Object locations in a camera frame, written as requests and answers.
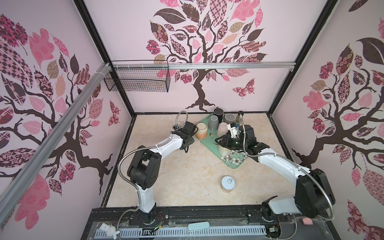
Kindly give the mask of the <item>orange cream scalloped mug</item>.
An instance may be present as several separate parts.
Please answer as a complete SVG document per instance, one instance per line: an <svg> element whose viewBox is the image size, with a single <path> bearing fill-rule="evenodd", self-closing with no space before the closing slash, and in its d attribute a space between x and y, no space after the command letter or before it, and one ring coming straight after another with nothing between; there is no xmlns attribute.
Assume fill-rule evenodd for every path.
<svg viewBox="0 0 384 240"><path fill-rule="evenodd" d="M196 137L199 140L204 140L208 135L208 127L205 123L198 123L197 124L198 131L196 133Z"/></svg>

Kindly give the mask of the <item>green floral tray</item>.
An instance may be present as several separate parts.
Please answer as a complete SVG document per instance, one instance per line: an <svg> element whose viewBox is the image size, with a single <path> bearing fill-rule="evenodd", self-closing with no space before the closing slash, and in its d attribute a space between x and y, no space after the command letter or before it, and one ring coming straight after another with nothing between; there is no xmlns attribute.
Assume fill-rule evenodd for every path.
<svg viewBox="0 0 384 240"><path fill-rule="evenodd" d="M231 150L224 142L229 140L235 146L239 144L236 139L239 125L235 120L236 116L233 114L211 114L197 124L197 138L200 142L231 169L238 168L247 158L242 150Z"/></svg>

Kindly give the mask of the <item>cream speckled mug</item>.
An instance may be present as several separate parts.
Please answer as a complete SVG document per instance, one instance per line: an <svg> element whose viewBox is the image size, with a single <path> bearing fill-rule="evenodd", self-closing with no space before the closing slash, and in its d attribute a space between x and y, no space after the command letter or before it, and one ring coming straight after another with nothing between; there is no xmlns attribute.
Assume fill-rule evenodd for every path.
<svg viewBox="0 0 384 240"><path fill-rule="evenodd" d="M229 157L230 155L237 153L234 150L230 150L230 149L224 148L222 146L218 146L218 151L219 151L220 156L222 156L222 157Z"/></svg>

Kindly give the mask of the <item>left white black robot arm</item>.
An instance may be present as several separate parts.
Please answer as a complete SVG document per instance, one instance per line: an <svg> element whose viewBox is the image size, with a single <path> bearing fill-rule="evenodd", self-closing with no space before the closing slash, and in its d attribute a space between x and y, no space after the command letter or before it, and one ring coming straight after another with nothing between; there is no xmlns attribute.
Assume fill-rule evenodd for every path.
<svg viewBox="0 0 384 240"><path fill-rule="evenodd" d="M161 161L176 150L188 152L197 130L196 125L186 122L162 142L153 147L140 146L134 152L127 174L129 182L137 188L141 212L148 214L156 207L152 187L159 177Z"/></svg>

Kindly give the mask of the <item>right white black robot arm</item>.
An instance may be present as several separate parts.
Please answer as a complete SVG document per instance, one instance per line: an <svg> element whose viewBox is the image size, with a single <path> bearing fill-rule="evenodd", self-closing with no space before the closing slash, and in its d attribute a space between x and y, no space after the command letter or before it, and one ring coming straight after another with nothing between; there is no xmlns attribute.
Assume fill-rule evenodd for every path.
<svg viewBox="0 0 384 240"><path fill-rule="evenodd" d="M281 214L302 214L326 221L335 218L335 196L324 171L311 170L277 154L270 146L258 142L251 126L240 126L237 133L227 133L215 142L228 150L245 154L257 163L265 165L288 180L294 187L292 196L271 197L262 203L262 216L267 222Z"/></svg>

